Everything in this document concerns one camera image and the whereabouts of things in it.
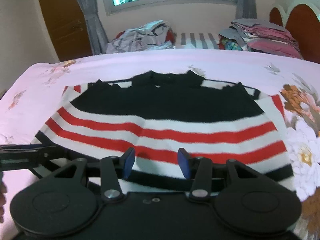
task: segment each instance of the headboard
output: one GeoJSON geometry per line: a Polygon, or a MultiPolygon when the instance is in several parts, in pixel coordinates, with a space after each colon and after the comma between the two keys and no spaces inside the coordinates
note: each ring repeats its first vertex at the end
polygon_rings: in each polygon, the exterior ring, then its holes
{"type": "Polygon", "coordinates": [[[275,5],[270,12],[270,22],[291,33],[305,60],[320,63],[320,10],[315,5],[296,2],[288,13],[275,5]]]}

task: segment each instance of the pile of clothes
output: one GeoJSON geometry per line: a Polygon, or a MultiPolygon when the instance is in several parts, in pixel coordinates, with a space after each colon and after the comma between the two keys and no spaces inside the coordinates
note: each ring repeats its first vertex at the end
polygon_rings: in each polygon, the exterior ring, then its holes
{"type": "Polygon", "coordinates": [[[174,36],[168,22],[147,23],[119,33],[107,46],[106,54],[153,49],[173,49],[174,36]]]}
{"type": "Polygon", "coordinates": [[[219,32],[220,49],[263,52],[303,59],[298,42],[288,30],[257,19],[238,19],[219,32]]]}

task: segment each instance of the flower center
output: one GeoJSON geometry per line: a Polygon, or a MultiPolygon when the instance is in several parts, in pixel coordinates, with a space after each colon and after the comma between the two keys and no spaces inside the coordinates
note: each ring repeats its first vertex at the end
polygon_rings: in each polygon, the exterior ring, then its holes
{"type": "Polygon", "coordinates": [[[308,145],[303,144],[299,150],[299,159],[301,162],[308,164],[310,167],[312,165],[311,157],[312,157],[312,152],[308,145]]]}

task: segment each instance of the gray curtain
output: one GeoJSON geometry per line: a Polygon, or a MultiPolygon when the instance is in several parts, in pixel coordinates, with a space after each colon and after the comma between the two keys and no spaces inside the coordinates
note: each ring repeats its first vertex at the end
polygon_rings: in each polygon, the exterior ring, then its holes
{"type": "Polygon", "coordinates": [[[257,18],[256,0],[238,0],[236,19],[257,18]]]}
{"type": "Polygon", "coordinates": [[[97,0],[77,0],[84,14],[93,55],[105,54],[108,38],[98,16],[97,0]]]}

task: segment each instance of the red headboard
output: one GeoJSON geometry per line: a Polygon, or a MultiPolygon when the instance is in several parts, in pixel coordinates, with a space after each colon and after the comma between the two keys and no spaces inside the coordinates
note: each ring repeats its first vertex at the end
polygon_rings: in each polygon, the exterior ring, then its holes
{"type": "MultiPolygon", "coordinates": [[[[283,26],[285,16],[282,14],[274,7],[270,12],[270,22],[283,26]]],[[[320,21],[313,9],[306,4],[295,6],[285,28],[298,41],[303,58],[320,63],[320,21]]]]}

